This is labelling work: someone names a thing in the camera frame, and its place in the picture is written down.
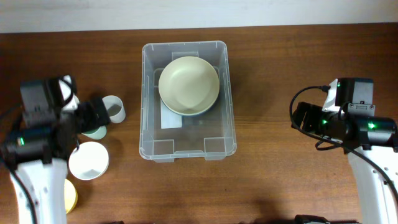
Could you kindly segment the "dark blue bowl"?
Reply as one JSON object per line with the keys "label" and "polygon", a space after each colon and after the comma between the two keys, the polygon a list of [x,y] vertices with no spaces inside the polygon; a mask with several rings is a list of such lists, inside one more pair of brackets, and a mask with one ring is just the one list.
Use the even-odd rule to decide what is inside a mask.
{"label": "dark blue bowl", "polygon": [[217,95],[217,97],[211,101],[211,104],[204,106],[194,106],[194,107],[173,107],[170,104],[167,104],[166,100],[163,98],[162,95],[159,95],[160,102],[164,105],[165,109],[173,114],[176,114],[178,116],[199,116],[201,114],[207,113],[209,110],[211,110],[219,101],[220,95]]}

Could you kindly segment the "white cup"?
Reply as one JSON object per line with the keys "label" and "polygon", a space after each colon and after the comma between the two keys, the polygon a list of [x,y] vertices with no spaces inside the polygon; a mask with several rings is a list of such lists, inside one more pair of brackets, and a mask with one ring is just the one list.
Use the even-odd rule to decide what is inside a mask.
{"label": "white cup", "polygon": [[102,98],[106,111],[112,123],[122,123],[126,118],[126,112],[122,100],[114,95]]}

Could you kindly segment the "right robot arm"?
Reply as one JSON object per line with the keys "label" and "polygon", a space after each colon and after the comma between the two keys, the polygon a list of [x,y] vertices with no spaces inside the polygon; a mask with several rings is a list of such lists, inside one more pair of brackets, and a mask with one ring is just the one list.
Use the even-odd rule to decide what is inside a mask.
{"label": "right robot arm", "polygon": [[340,147],[358,188],[363,223],[397,223],[397,125],[374,116],[374,105],[346,101],[332,108],[300,102],[292,127],[316,139],[317,150]]}

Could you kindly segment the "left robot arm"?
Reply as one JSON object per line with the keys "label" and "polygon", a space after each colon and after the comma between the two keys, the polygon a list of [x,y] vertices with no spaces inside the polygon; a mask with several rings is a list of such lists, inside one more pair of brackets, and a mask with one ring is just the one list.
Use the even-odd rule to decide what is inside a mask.
{"label": "left robot arm", "polygon": [[23,101],[26,127],[14,128],[1,144],[17,195],[20,223],[66,223],[64,188],[78,164],[85,177],[101,174],[105,150],[97,142],[80,144],[77,136],[109,124],[101,98],[63,110],[63,100]]}

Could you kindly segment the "cream bowl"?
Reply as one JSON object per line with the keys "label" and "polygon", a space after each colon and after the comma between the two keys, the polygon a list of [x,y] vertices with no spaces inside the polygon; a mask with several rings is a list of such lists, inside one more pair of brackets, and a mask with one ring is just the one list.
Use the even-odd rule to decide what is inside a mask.
{"label": "cream bowl", "polygon": [[161,93],[165,106],[183,116],[195,116],[208,111],[217,101],[219,93]]}
{"label": "cream bowl", "polygon": [[161,93],[220,92],[220,79],[213,66],[200,57],[186,56],[170,62],[159,78]]}

